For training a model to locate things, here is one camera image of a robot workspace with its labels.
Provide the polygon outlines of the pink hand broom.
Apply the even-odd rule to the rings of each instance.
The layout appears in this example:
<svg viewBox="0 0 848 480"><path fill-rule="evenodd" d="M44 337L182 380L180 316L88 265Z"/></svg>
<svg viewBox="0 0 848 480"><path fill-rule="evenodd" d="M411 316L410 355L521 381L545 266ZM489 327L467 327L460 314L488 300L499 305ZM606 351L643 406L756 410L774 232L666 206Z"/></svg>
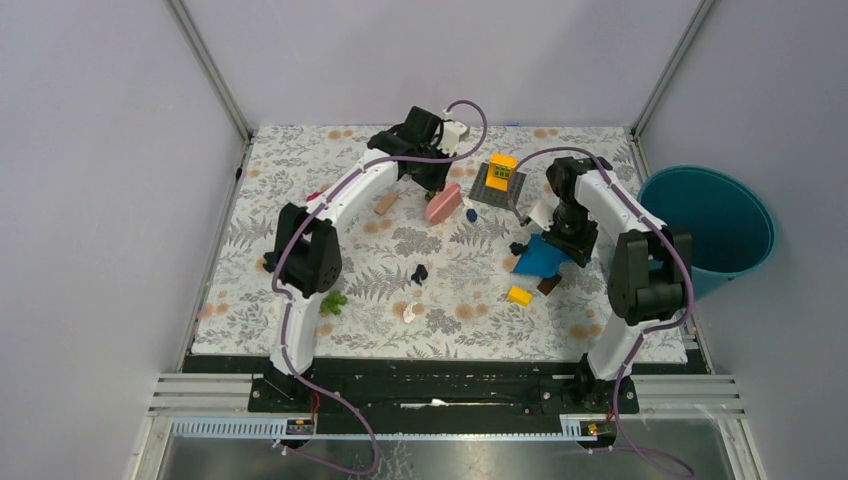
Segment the pink hand broom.
<svg viewBox="0 0 848 480"><path fill-rule="evenodd" d="M460 185L456 182L448 183L428 202L424 211L425 219L430 225L437 225L450 217L461 205Z"/></svg>

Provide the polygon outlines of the blue dustpan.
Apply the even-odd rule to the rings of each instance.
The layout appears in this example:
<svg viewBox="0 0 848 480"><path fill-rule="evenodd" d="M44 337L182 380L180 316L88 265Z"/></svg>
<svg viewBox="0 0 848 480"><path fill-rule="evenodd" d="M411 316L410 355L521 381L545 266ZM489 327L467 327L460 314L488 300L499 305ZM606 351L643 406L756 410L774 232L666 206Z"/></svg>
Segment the blue dustpan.
<svg viewBox="0 0 848 480"><path fill-rule="evenodd" d="M532 234L526 243L528 250L518 258L512 269L514 274L547 278L557 274L563 263L574 260L565 252L545 241L540 234Z"/></svg>

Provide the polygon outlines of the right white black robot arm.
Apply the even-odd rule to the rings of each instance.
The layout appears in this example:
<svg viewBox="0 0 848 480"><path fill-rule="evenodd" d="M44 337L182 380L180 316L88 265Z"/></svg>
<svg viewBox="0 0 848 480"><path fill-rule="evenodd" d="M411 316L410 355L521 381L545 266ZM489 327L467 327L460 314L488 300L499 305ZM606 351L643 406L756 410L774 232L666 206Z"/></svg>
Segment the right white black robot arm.
<svg viewBox="0 0 848 480"><path fill-rule="evenodd" d="M557 158L546 177L559 200L543 229L548 244L584 267L599 233L615 242L607 275L612 315L569 387L579 407L597 412L617 398L645 336L691 310L692 235L647 211L600 158Z"/></svg>

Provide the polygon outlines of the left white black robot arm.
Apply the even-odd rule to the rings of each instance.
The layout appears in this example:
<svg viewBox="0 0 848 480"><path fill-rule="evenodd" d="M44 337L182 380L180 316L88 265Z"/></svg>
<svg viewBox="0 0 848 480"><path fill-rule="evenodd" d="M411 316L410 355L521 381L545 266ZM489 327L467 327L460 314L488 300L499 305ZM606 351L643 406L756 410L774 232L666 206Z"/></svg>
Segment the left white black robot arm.
<svg viewBox="0 0 848 480"><path fill-rule="evenodd" d="M371 136L360 159L328 190L303 206L288 203L281 209L274 247L264 260L272 290L283 301L270 355L283 373L271 392L282 408L296 411L309 401L311 387L296 374L312 365L320 306L342 273L340 234L375 195L401 179L429 192L443 189L468 133L449 112L436 115L414 106L402 123Z"/></svg>

